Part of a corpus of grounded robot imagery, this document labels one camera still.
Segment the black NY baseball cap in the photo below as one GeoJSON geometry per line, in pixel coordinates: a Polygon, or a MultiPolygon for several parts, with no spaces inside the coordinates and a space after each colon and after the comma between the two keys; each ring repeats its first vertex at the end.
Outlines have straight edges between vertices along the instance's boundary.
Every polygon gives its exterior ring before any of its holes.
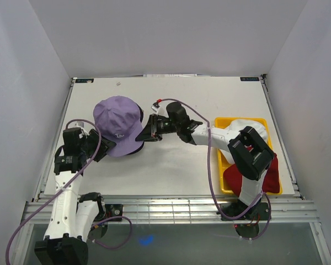
{"type": "MultiPolygon", "coordinates": [[[[144,111],[142,110],[142,108],[138,104],[137,104],[137,106],[138,106],[138,109],[140,111],[140,122],[142,123],[143,122],[143,117],[144,117],[144,111]]],[[[144,147],[144,142],[142,142],[141,146],[137,150],[135,150],[131,153],[128,153],[127,155],[134,155],[134,154],[140,152],[143,149],[143,147],[144,147]]]]}

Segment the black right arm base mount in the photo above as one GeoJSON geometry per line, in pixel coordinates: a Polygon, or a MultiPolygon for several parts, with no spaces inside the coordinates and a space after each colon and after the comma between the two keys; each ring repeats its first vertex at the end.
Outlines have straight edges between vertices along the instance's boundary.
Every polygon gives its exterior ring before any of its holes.
{"type": "MultiPolygon", "coordinates": [[[[221,210],[229,217],[235,217],[240,215],[247,206],[240,204],[239,202],[230,204],[220,204],[221,210]]],[[[252,208],[250,208],[239,220],[270,220],[270,210],[268,203],[259,202],[252,208]]]]}

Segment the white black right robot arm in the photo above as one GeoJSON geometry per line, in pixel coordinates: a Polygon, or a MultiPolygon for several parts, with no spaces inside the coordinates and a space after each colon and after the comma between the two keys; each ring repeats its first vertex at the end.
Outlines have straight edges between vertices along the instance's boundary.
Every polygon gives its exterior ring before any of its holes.
{"type": "Polygon", "coordinates": [[[176,99],[170,99],[166,106],[167,116],[159,115],[160,102],[153,103],[154,113],[135,140],[161,141],[164,134],[175,133],[187,144],[229,152],[242,177],[241,192],[236,203],[226,208],[217,204],[218,213],[225,220],[251,219],[256,215],[264,196],[264,178],[275,157],[266,141],[252,126],[247,125],[234,136],[228,136],[226,130],[211,127],[206,118],[201,121],[190,119],[186,112],[189,105],[176,99]]]}

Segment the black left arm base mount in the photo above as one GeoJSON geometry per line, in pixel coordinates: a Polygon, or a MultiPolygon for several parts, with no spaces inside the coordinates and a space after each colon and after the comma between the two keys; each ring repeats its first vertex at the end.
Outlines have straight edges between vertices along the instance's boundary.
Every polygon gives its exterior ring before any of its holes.
{"type": "Polygon", "coordinates": [[[115,219],[112,219],[111,221],[122,221],[121,216],[123,216],[123,209],[123,204],[105,204],[105,214],[103,216],[103,219],[115,217],[115,219]]]}

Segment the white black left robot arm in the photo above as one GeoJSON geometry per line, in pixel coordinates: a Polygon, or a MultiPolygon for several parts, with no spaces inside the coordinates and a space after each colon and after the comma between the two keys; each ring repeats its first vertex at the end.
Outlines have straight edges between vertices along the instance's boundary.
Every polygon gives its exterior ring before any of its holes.
{"type": "Polygon", "coordinates": [[[48,228],[34,252],[41,264],[87,264],[87,238],[94,222],[106,216],[98,192],[79,195],[83,169],[99,162],[116,144],[82,127],[63,131],[63,145],[54,155],[55,194],[48,228]]]}

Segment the lavender LA baseball cap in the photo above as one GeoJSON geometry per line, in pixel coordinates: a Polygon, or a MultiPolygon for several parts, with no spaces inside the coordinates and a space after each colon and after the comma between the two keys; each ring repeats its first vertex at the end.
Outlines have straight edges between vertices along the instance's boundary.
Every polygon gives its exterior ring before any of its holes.
{"type": "Polygon", "coordinates": [[[135,141],[143,130],[140,111],[132,99],[112,96],[102,100],[94,107],[93,118],[102,136],[116,143],[109,156],[126,156],[141,146],[142,141],[135,141]]]}

